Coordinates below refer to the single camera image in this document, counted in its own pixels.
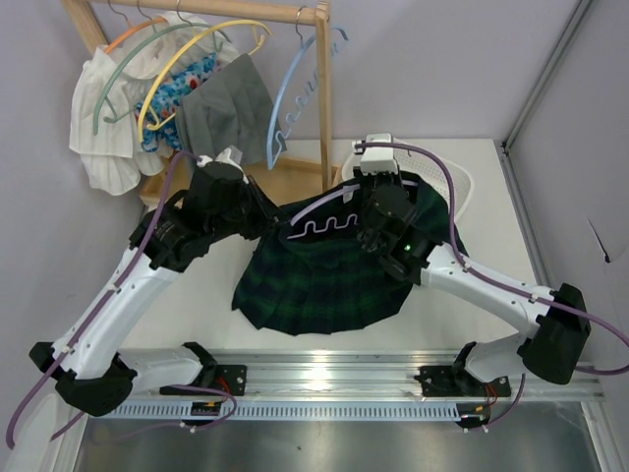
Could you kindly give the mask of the purple plastic hanger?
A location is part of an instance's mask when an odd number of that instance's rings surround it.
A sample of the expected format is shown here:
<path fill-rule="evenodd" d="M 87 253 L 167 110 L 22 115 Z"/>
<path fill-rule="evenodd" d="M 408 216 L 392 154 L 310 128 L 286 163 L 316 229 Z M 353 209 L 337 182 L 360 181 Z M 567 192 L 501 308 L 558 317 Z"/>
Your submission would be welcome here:
<path fill-rule="evenodd" d="M 360 188 L 359 184 L 342 184 L 306 205 L 289 220 L 290 229 L 285 239 L 298 241 L 356 228 L 359 224 L 358 212 L 350 209 L 349 204 L 359 195 Z"/>

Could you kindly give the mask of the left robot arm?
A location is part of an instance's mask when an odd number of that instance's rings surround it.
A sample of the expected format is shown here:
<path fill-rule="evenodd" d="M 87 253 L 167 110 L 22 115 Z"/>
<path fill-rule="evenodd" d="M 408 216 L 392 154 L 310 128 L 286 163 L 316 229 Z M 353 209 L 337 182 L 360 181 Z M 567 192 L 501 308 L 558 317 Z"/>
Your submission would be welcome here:
<path fill-rule="evenodd" d="M 232 235 L 255 240 L 279 209 L 240 168 L 209 162 L 190 187 L 149 212 L 132 233 L 116 272 L 61 338 L 36 343 L 29 356 L 69 405 L 101 417 L 130 395 L 210 387 L 217 363 L 200 344 L 124 350 L 122 342 L 152 302 L 211 245 Z"/>

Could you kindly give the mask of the green plaid skirt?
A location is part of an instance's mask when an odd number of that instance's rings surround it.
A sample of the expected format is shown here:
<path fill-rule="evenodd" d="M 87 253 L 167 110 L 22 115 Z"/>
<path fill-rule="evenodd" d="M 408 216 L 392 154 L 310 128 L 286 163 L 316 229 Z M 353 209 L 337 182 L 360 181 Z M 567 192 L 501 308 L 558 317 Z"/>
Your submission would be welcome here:
<path fill-rule="evenodd" d="M 349 204 L 360 212 L 361 190 Z M 414 288 L 385 272 L 362 249 L 358 226 L 344 232 L 285 239 L 289 220 L 308 198 L 279 208 L 278 225 L 259 239 L 231 302 L 257 329 L 331 334 L 363 329 L 397 315 Z"/>

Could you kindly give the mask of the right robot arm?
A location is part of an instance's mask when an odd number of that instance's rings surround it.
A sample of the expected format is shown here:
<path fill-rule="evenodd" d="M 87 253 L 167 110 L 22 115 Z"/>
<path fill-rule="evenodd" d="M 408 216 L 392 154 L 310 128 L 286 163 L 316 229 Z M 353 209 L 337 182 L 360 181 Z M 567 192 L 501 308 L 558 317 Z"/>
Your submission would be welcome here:
<path fill-rule="evenodd" d="M 502 376 L 531 373 L 551 384 L 569 384 L 591 333 L 574 314 L 581 292 L 520 285 L 490 271 L 478 277 L 469 260 L 447 242 L 421 230 L 418 212 L 395 174 L 363 176 L 358 239 L 393 278 L 454 295 L 515 328 L 488 343 L 471 342 L 458 354 L 453 376 L 459 383 L 489 383 Z"/>

